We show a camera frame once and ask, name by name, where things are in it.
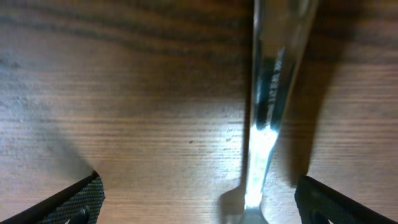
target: brown wood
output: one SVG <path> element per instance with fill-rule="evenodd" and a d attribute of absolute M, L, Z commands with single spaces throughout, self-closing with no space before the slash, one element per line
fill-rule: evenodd
<path fill-rule="evenodd" d="M 225 193 L 243 169 L 248 2 L 1 1 L 0 220 L 91 169 L 98 223 L 240 209 L 241 191 Z M 397 15 L 396 0 L 321 5 L 266 183 L 270 223 L 300 223 L 307 170 L 398 221 Z"/>

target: spoon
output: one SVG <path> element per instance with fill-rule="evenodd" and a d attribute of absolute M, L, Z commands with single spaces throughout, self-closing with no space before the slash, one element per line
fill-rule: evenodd
<path fill-rule="evenodd" d="M 240 224 L 268 224 L 261 212 L 262 188 L 316 7 L 316 0 L 254 0 L 248 173 Z"/>

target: wood grain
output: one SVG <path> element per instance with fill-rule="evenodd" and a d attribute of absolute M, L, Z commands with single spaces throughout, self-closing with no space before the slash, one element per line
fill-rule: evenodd
<path fill-rule="evenodd" d="M 398 2 L 324 1 L 266 182 L 297 176 L 398 221 Z M 0 220 L 96 169 L 98 223 L 219 223 L 243 170 L 252 4 L 0 1 Z"/>

